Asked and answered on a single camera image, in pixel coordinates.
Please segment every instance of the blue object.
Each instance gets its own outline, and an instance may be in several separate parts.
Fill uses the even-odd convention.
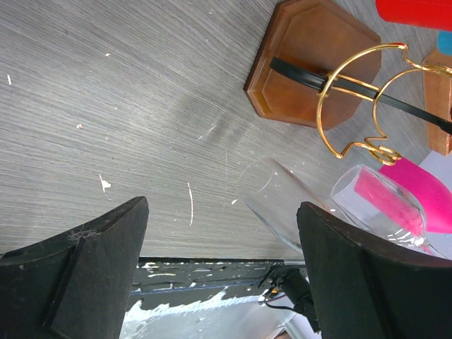
[[[452,55],[452,32],[440,30],[436,45],[442,54]]]

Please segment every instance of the table surface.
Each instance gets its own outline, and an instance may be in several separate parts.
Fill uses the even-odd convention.
[[[232,203],[246,166],[274,157],[325,199],[351,166],[379,164],[358,149],[336,160],[315,129],[254,113],[242,88],[276,2],[0,0],[0,253],[143,195],[143,255],[297,258]],[[383,22],[373,0],[338,3],[416,61],[435,45],[433,30]],[[382,64],[377,85],[404,67],[398,52]],[[423,107],[420,74],[388,92]],[[421,162],[425,123],[379,116],[387,144]],[[365,102],[328,136],[340,147],[373,132]]]

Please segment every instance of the wooden stand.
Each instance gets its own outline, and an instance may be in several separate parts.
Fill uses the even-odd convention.
[[[282,1],[275,7],[244,90],[260,117],[316,127],[316,91],[272,71],[271,59],[280,57],[325,74],[380,43],[375,32],[330,0]],[[354,61],[343,74],[371,83],[380,67],[381,53],[374,52]],[[324,129],[349,119],[360,101],[331,91],[323,106]]]
[[[436,48],[424,60],[429,65],[444,65],[452,67],[452,56],[441,54]],[[452,121],[452,78],[439,76],[431,72],[424,75],[425,110],[440,118]],[[452,151],[452,139],[449,134],[438,126],[427,124],[429,147],[442,155]]]

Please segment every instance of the chipped black edge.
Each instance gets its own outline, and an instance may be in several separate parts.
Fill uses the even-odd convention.
[[[270,288],[263,281],[267,272],[283,265],[283,260],[141,257],[127,311],[139,300],[143,310],[203,302],[225,288],[223,299],[261,295]],[[302,264],[297,267],[305,269]]]

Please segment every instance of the gold wire ring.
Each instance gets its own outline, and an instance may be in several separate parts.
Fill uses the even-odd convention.
[[[366,54],[376,52],[376,51],[379,51],[382,49],[401,49],[403,51],[402,52],[403,61],[406,62],[407,64],[413,66],[414,68],[401,72],[401,73],[397,74],[396,76],[392,77],[387,83],[385,83],[385,85],[381,89],[378,87],[375,87],[373,85],[370,85],[368,83],[363,83],[361,81],[358,81],[354,78],[349,78],[349,77],[340,75],[340,72],[354,60],[356,60],[360,57],[363,57]],[[336,156],[338,159],[343,159],[344,156],[347,154],[347,152],[351,149],[351,147],[356,146],[356,147],[361,147],[361,148],[367,149],[372,154],[372,156],[374,156],[379,162],[381,162],[385,165],[394,165],[396,163],[396,160],[399,160],[402,158],[400,153],[396,152],[395,150],[382,146],[382,145],[375,146],[371,141],[372,140],[384,141],[384,140],[388,139],[388,136],[381,130],[378,120],[376,118],[376,104],[379,101],[379,98],[381,97],[383,91],[385,89],[387,89],[387,87],[395,79],[397,79],[407,73],[411,73],[413,71],[428,71],[428,72],[432,72],[432,73],[436,73],[436,74],[440,74],[440,75],[452,76],[452,69],[450,69],[449,67],[420,65],[420,64],[417,64],[417,63],[411,61],[408,58],[408,46],[406,44],[399,43],[399,42],[394,42],[394,43],[389,43],[389,44],[380,44],[378,46],[365,49],[364,51],[362,51],[362,52],[350,57],[348,60],[344,61],[341,65],[339,65],[339,67],[336,70],[334,70],[333,72],[328,74],[328,80],[326,81],[325,87],[318,94],[319,102],[317,103],[317,110],[316,110],[316,124],[317,124],[317,130],[319,131],[319,134],[320,134],[320,137],[321,137],[323,143],[334,154],[334,156]],[[365,85],[368,88],[375,90],[377,92],[377,96],[375,98],[366,97],[365,95],[360,95],[359,93],[355,93],[355,92],[352,92],[349,90],[345,90],[343,88],[335,87],[335,86],[333,86],[333,82],[337,78],[346,78],[350,81],[359,83],[360,85]],[[325,98],[328,96],[328,91],[330,90],[330,88],[332,88],[334,90],[339,90],[339,91],[345,92],[347,94],[355,95],[355,96],[360,97],[365,100],[373,101],[374,105],[372,108],[372,117],[374,120],[374,125],[376,127],[376,130],[379,132],[380,136],[366,137],[366,138],[364,138],[365,143],[359,143],[357,141],[353,141],[351,143],[348,143],[341,153],[336,151],[336,149],[331,145],[331,143],[326,138],[325,132],[322,127],[321,112],[322,112],[323,102],[325,101]]]

